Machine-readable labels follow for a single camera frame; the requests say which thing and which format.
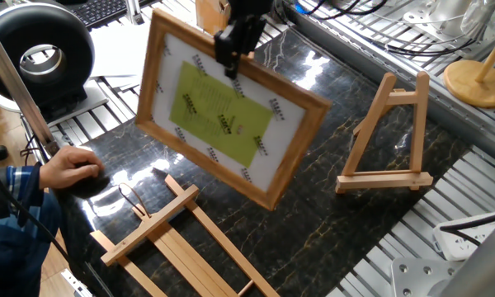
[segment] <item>black computer mouse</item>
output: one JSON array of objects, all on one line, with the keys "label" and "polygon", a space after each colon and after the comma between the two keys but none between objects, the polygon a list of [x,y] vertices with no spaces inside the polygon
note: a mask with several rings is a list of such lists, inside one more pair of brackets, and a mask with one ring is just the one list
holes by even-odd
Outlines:
[{"label": "black computer mouse", "polygon": [[[90,165],[90,163],[76,164],[76,167]],[[87,199],[101,193],[110,184],[110,177],[105,175],[104,171],[99,171],[97,177],[87,177],[74,185],[69,186],[60,192],[67,195],[76,196],[77,198]]]}]

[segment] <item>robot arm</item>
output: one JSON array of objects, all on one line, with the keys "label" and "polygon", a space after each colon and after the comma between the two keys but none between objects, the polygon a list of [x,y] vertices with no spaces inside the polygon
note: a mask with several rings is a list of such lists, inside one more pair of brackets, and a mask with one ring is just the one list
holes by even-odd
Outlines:
[{"label": "robot arm", "polygon": [[225,67],[225,75],[237,77],[242,54],[255,50],[264,31],[263,14],[271,11],[273,0],[229,0],[231,17],[228,26],[214,35],[216,61]]}]

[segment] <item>wooden stand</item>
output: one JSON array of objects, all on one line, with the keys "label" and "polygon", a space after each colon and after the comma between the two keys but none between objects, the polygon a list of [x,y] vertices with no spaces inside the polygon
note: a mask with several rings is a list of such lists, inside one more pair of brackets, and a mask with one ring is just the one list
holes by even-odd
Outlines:
[{"label": "wooden stand", "polygon": [[[220,231],[218,226],[205,214],[205,212],[192,200],[198,194],[196,186],[190,186],[183,190],[180,185],[169,175],[165,179],[167,186],[177,198],[163,207],[159,212],[146,215],[142,205],[132,208],[141,219],[141,225],[129,236],[117,245],[114,245],[101,231],[90,233],[107,250],[101,259],[108,266],[118,262],[127,270],[152,296],[166,295],[134,264],[125,254],[143,238],[148,238],[154,246],[167,258],[173,266],[185,277],[192,287],[201,296],[238,297],[246,293],[255,285],[265,296],[279,296],[268,282],[261,276],[246,257],[231,243]],[[166,222],[182,207],[186,207],[200,223],[207,229],[210,235],[237,263],[238,267],[251,280],[239,292],[236,293],[225,280],[191,247],[191,245]]]},{"label": "wooden stand", "polygon": [[455,97],[472,106],[495,107],[495,47],[486,62],[461,60],[447,66],[444,84]]},{"label": "wooden stand", "polygon": [[[417,75],[415,92],[405,92],[403,89],[396,89],[391,92],[395,83],[396,77],[392,73],[384,75],[366,118],[354,129],[354,135],[357,135],[357,139],[341,176],[337,177],[337,194],[342,194],[345,190],[350,189],[398,186],[408,186],[411,190],[417,191],[420,186],[432,184],[432,177],[429,173],[422,172],[429,75],[425,72],[420,72]],[[380,118],[392,107],[405,104],[414,105],[409,169],[384,172],[356,172],[357,165]]]}]

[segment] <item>human hand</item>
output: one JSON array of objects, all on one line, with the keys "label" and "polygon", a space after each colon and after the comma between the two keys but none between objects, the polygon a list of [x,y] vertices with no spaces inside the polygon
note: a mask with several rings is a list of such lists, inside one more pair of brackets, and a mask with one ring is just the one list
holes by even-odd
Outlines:
[{"label": "human hand", "polygon": [[[78,164],[89,163],[81,167]],[[87,178],[97,177],[105,167],[91,151],[65,146],[40,168],[40,189],[63,189]]]}]

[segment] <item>round wooden base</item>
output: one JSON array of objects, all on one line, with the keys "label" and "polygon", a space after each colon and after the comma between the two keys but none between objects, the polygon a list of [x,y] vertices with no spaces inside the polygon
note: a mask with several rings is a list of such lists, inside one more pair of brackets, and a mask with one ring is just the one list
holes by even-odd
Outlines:
[{"label": "round wooden base", "polygon": [[444,84],[455,97],[472,106],[495,107],[495,68],[491,68],[482,82],[475,82],[483,64],[462,60],[447,66]]}]

